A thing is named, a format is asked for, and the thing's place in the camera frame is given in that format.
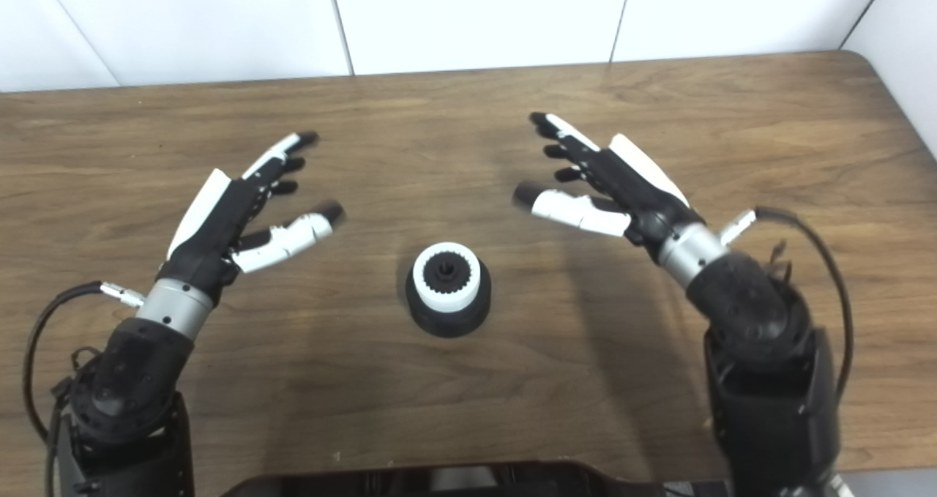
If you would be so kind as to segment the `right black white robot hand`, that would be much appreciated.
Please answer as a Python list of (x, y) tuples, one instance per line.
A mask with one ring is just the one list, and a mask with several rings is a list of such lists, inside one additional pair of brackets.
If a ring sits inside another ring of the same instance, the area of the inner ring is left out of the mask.
[(682, 229), (702, 223), (682, 192), (662, 169), (623, 135), (600, 147), (581, 131), (552, 113), (533, 111), (529, 121), (549, 159), (570, 166), (555, 172), (559, 182), (583, 181), (600, 196), (575, 196), (534, 182), (515, 189), (515, 202), (530, 214), (603, 236), (626, 238), (642, 247), (662, 266), (665, 245), (682, 237)]

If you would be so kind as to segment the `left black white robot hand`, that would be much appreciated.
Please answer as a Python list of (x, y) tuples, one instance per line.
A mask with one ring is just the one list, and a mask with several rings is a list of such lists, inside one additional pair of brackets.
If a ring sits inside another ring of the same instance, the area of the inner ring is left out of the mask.
[(302, 170), (299, 153), (317, 140), (314, 131), (292, 133), (238, 178), (214, 169), (179, 223), (157, 279), (179, 281), (219, 304), (239, 274), (280, 264), (331, 236), (344, 214), (334, 200), (287, 223), (245, 233), (268, 200), (295, 193), (298, 183), (285, 176)]

